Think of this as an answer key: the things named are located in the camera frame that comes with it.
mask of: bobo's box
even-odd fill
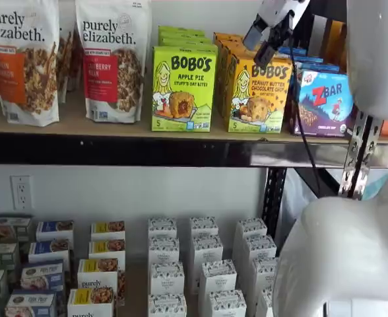
[[[348,76],[304,69],[299,72],[296,85],[296,100],[304,133],[344,137],[354,123],[354,101],[348,86]],[[300,134],[294,116],[291,125],[294,134]]]
[[[254,63],[255,52],[233,51],[224,98],[229,132],[280,133],[292,63],[272,58],[266,69]]]
[[[216,50],[155,46],[152,131],[209,132]]]

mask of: cartoon woman illustration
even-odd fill
[[[161,61],[156,68],[156,77],[153,86],[153,106],[156,112],[162,115],[170,114],[169,97],[172,93],[170,88],[170,68],[165,61]]]

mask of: red label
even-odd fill
[[[117,102],[117,56],[110,50],[84,50],[84,89],[89,99]]]

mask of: bobo's peanut butter chocolate chip box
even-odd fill
[[[209,132],[216,50],[154,47],[153,131]]]
[[[224,93],[229,132],[280,133],[292,64],[274,57],[266,69],[254,63],[255,52],[233,51]]]

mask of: orange label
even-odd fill
[[[0,95],[3,100],[24,104],[24,54],[13,46],[0,46]]]

